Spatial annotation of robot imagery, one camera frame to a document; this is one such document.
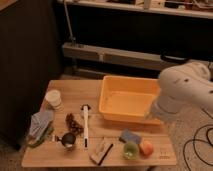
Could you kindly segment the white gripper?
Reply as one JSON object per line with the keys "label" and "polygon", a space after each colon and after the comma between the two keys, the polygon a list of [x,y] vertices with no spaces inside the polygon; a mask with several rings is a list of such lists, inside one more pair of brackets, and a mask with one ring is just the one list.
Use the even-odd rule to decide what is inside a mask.
{"label": "white gripper", "polygon": [[151,105],[149,118],[160,119],[163,122],[173,122],[180,111],[180,102],[169,96],[159,96]]}

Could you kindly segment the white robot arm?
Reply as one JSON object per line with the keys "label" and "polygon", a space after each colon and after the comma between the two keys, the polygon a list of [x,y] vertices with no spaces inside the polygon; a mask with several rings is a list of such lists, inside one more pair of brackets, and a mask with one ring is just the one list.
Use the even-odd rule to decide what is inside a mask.
{"label": "white robot arm", "polygon": [[160,93],[152,102],[147,118],[174,121],[186,104],[213,112],[213,82],[206,65],[190,62],[162,70],[158,77]]}

